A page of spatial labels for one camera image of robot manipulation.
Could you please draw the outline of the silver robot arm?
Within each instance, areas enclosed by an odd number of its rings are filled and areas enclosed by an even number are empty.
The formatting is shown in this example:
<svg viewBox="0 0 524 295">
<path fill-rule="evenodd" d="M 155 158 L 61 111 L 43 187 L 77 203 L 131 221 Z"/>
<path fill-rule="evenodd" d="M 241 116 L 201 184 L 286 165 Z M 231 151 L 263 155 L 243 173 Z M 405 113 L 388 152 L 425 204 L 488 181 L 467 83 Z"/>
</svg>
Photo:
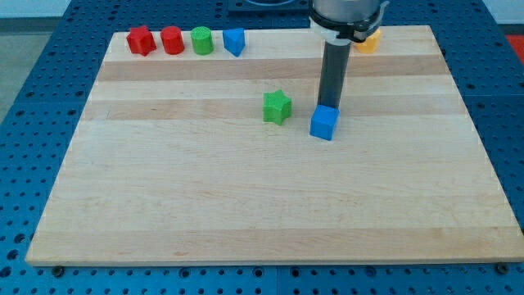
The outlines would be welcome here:
<svg viewBox="0 0 524 295">
<path fill-rule="evenodd" d="M 311 0 L 310 28 L 335 46 L 363 43 L 382 24 L 389 1 Z"/>
</svg>

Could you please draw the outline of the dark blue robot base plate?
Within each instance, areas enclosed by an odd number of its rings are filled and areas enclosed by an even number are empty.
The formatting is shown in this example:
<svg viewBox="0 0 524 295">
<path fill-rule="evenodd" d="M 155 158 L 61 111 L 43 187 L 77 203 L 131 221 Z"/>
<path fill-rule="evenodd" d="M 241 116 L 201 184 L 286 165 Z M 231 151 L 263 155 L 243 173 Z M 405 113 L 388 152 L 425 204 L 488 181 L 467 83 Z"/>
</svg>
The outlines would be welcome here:
<svg viewBox="0 0 524 295">
<path fill-rule="evenodd" d="M 227 0 L 229 15 L 308 11 L 308 0 Z"/>
</svg>

